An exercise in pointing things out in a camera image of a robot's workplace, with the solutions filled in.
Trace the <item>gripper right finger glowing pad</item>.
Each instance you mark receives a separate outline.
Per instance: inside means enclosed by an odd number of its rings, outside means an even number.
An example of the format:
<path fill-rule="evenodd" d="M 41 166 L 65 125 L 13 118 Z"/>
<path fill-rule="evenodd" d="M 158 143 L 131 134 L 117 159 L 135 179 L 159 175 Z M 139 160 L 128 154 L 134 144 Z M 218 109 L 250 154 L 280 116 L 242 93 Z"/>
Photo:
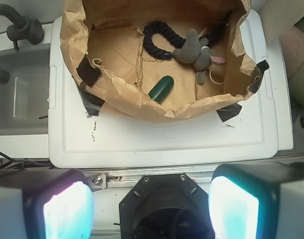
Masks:
<path fill-rule="evenodd" d="M 304 163 L 219 165 L 209 213 L 220 239 L 304 239 Z"/>

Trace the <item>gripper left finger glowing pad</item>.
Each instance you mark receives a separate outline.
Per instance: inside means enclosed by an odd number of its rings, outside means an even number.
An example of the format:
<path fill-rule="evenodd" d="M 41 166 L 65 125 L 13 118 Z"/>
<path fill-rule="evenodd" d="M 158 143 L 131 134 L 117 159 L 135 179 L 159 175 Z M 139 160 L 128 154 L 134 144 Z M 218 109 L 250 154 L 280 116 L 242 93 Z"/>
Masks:
<path fill-rule="evenodd" d="M 0 239 L 88 239 L 94 198 L 79 170 L 0 170 Z"/>

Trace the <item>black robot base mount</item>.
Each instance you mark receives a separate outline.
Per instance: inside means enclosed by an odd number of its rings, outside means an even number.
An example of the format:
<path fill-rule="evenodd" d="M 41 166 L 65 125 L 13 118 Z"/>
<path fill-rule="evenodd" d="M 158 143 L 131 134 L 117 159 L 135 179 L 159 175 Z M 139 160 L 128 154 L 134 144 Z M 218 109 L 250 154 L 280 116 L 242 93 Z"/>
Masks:
<path fill-rule="evenodd" d="M 123 239 L 213 239 L 209 196 L 194 182 L 135 185 L 119 203 Z"/>

